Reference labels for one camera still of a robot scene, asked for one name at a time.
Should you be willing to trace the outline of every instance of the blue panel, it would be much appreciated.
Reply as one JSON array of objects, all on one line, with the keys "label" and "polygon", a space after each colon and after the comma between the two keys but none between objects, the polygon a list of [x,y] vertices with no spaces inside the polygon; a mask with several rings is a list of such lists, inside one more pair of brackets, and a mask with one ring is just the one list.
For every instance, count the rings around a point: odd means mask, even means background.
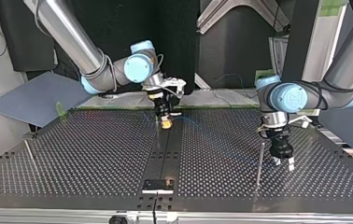
[{"label": "blue panel", "polygon": [[1,96],[0,114],[44,127],[59,117],[57,102],[68,110],[91,97],[78,81],[48,72]]}]

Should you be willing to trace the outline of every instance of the robotic arm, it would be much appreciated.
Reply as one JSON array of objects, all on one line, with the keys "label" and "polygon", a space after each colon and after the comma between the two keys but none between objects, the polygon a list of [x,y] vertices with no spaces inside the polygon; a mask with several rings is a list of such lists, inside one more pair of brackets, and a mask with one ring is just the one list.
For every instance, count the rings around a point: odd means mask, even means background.
[{"label": "robotic arm", "polygon": [[131,82],[143,83],[149,99],[155,104],[155,112],[162,127],[171,128],[172,107],[177,105],[183,96],[186,82],[164,77],[155,48],[150,41],[132,45],[130,57],[113,63],[92,43],[64,1],[23,1],[35,14],[35,22],[42,22],[49,34],[77,65],[82,75],[82,85],[87,92],[98,94],[109,90],[116,91],[118,86]]},{"label": "robotic arm", "polygon": [[347,108],[353,106],[353,29],[335,56],[321,82],[281,82],[279,76],[257,81],[261,104],[258,132],[271,139],[271,155],[277,163],[289,160],[293,169],[293,147],[288,142],[289,113],[303,109]]}]

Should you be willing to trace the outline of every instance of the yellow object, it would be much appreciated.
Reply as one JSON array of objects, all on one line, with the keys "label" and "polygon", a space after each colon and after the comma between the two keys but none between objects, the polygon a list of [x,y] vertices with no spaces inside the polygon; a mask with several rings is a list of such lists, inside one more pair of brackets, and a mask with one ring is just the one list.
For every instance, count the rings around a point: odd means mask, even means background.
[{"label": "yellow object", "polygon": [[162,121],[162,128],[163,129],[170,129],[173,126],[173,121],[170,119],[166,119]]}]

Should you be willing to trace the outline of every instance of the metal rod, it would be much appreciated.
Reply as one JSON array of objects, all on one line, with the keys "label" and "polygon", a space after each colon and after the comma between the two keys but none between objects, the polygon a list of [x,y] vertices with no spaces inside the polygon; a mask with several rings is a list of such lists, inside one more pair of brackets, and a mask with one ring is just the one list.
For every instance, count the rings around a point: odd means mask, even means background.
[{"label": "metal rod", "polygon": [[29,146],[29,143],[28,143],[28,140],[24,140],[24,143],[25,143],[25,146],[28,150],[28,153],[29,153],[29,157],[31,158],[31,160],[34,160],[34,155],[32,154],[32,151],[31,151],[31,147]]},{"label": "metal rod", "polygon": [[[36,13],[37,1],[24,0],[24,3]],[[43,0],[37,17],[83,74],[94,73],[101,67],[101,52],[92,43],[65,1]]]},{"label": "metal rod", "polygon": [[256,186],[257,187],[259,187],[261,185],[261,167],[263,165],[264,147],[265,147],[265,143],[261,143],[261,151],[259,154],[258,176],[256,177]]}]

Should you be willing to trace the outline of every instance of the perforated metal table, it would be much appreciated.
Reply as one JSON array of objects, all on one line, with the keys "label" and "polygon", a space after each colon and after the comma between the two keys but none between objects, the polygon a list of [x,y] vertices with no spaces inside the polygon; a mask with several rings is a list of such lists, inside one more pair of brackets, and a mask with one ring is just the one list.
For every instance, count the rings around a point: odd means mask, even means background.
[{"label": "perforated metal table", "polygon": [[255,109],[184,110],[157,132],[152,111],[77,110],[0,155],[0,208],[151,211],[147,179],[172,179],[157,211],[353,214],[353,159],[313,127],[292,128],[296,170],[259,148]]}]

